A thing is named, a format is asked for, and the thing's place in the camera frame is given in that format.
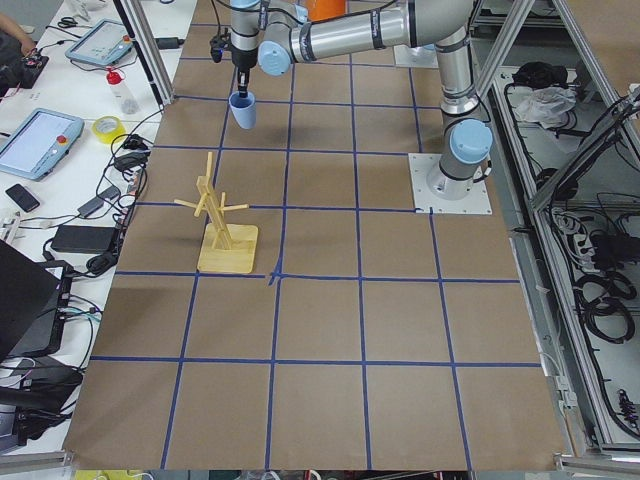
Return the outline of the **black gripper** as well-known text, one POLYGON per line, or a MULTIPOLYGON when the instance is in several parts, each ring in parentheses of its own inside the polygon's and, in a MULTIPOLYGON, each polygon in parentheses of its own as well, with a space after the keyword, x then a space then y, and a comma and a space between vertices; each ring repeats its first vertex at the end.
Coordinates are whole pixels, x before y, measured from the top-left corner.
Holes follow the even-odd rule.
POLYGON ((243 50, 231 47, 232 62, 238 69, 237 87, 240 98, 248 97, 249 71, 257 64, 258 48, 243 50))

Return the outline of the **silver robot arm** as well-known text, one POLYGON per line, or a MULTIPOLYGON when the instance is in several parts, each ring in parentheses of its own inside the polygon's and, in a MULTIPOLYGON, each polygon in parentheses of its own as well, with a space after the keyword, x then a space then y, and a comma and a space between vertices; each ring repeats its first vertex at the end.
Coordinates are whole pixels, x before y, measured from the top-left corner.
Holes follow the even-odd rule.
POLYGON ((479 166, 493 143, 490 129, 477 117, 481 97, 474 82, 467 20, 470 1, 391 1, 383 6, 324 20, 313 20, 292 1, 233 1, 228 49, 236 69, 236 90, 228 102, 236 123, 256 123, 256 99, 250 73, 259 67, 270 76, 296 63, 392 48, 432 47, 439 70, 444 122, 444 151, 426 176, 430 191, 445 200, 461 200, 476 182, 479 166))

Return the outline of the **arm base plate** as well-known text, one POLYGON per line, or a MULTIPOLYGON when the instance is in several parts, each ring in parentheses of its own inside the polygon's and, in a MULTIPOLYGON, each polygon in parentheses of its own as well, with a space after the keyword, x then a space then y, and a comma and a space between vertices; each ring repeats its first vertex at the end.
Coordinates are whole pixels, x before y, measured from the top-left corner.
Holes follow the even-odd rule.
POLYGON ((409 172, 414 210, 424 214, 491 215, 492 208, 485 181, 476 168, 467 180, 453 180, 440 169, 440 154, 410 153, 409 172))
POLYGON ((397 45, 394 47, 394 59, 397 67, 438 69, 434 44, 420 47, 397 45))

